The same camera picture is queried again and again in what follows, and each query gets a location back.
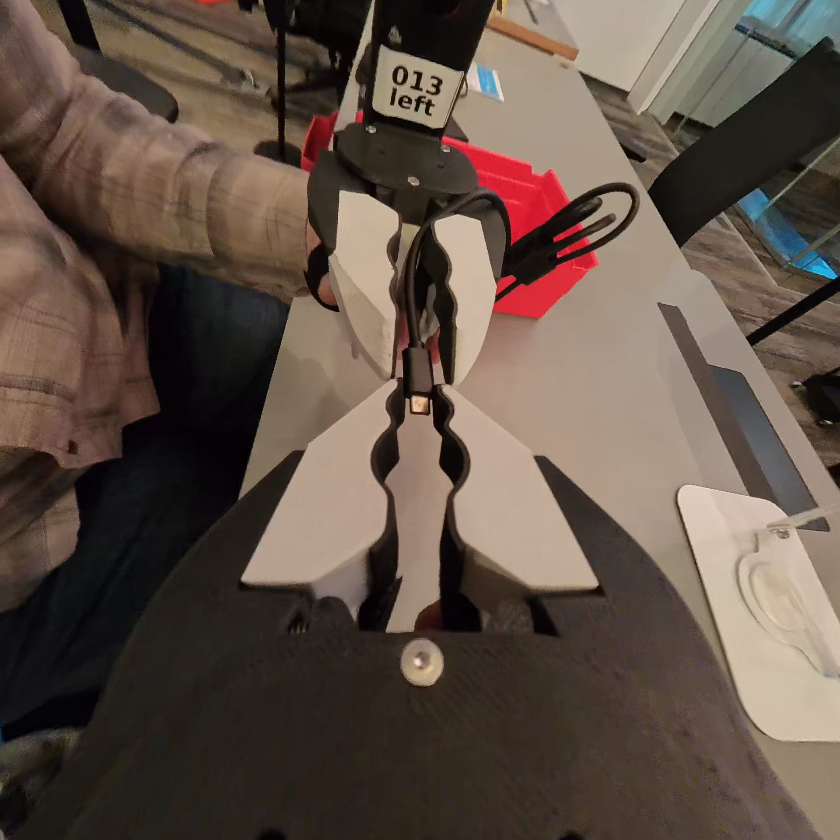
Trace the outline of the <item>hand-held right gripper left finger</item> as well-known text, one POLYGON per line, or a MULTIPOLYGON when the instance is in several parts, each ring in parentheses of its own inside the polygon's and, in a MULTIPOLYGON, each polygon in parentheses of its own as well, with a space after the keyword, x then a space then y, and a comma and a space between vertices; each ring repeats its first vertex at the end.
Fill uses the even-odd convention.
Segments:
POLYGON ((314 438, 242 573, 248 587, 340 599, 359 627, 387 627, 397 576, 395 502, 403 383, 389 381, 314 438))

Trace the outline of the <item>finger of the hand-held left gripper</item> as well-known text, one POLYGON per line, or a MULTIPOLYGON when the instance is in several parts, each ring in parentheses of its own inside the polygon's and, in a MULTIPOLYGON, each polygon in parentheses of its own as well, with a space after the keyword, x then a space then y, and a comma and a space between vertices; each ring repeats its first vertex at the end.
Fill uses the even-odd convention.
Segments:
POLYGON ((396 254, 402 220, 365 193, 342 190, 329 277, 344 332, 355 359, 363 358, 384 381, 396 365, 396 254))
POLYGON ((495 306, 497 283, 484 230, 464 215, 440 218, 431 227, 428 275, 444 381, 458 385, 478 359, 495 306))

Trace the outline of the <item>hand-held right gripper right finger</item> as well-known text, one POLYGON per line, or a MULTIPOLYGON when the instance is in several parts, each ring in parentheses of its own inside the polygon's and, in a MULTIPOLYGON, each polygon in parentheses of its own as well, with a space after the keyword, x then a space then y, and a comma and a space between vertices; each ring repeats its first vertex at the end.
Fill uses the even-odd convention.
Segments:
POLYGON ((599 589, 536 456, 450 385, 436 388, 439 465, 452 487, 440 539, 444 628, 476 632, 508 602, 599 589))

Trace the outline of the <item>red plastic bin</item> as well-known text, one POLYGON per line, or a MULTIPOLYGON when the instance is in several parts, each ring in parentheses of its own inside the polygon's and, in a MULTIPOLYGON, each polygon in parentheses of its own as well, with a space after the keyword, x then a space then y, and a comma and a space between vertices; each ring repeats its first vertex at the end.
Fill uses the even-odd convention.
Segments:
MULTIPOLYGON (((337 112, 315 116, 301 149, 301 168, 310 172, 321 152, 330 147, 337 112)), ((444 141, 464 152, 476 168, 478 183, 497 193, 504 201, 511 220, 513 241, 547 222, 569 203, 564 188, 554 171, 539 174, 530 163, 498 152, 489 151, 445 135, 444 141)), ((505 296, 494 307, 498 313, 528 319, 541 319, 589 271, 599 266, 594 253, 583 255, 561 266, 531 285, 520 287, 505 296)))

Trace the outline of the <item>person's left forearm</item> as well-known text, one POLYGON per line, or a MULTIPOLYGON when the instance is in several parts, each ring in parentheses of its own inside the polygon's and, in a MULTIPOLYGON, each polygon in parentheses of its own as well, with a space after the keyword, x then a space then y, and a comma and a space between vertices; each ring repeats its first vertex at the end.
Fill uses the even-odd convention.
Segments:
POLYGON ((85 73, 30 2, 2 2, 2 157, 75 235, 307 297, 308 176, 153 115, 85 73))

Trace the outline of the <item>wooden side desk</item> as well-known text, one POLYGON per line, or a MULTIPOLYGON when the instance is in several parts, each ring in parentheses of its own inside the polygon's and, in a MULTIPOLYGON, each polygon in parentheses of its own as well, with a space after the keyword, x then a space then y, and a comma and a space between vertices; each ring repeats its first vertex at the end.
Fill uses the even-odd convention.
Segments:
POLYGON ((512 19, 499 14, 490 15, 486 23, 486 28, 500 35, 504 35, 519 44, 534 48, 547 55, 562 58, 563 60, 575 62, 579 55, 579 49, 571 43, 571 36, 564 35, 560 38, 555 38, 544 34, 536 28, 518 24, 512 19))

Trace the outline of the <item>black high-back chair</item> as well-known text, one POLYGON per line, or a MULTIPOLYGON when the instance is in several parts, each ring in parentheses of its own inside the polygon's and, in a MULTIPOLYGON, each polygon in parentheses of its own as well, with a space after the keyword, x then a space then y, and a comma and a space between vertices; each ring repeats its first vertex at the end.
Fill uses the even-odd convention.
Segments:
POLYGON ((839 134, 839 55, 822 38, 680 152, 647 194, 678 247, 772 176, 839 134))

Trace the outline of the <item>black utility cart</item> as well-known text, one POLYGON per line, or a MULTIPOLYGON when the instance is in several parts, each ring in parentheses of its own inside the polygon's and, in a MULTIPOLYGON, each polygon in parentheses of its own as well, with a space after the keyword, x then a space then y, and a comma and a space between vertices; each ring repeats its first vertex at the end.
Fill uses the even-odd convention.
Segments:
POLYGON ((815 373, 803 381, 793 381, 791 389, 799 395, 821 427, 839 426, 839 367, 815 373))

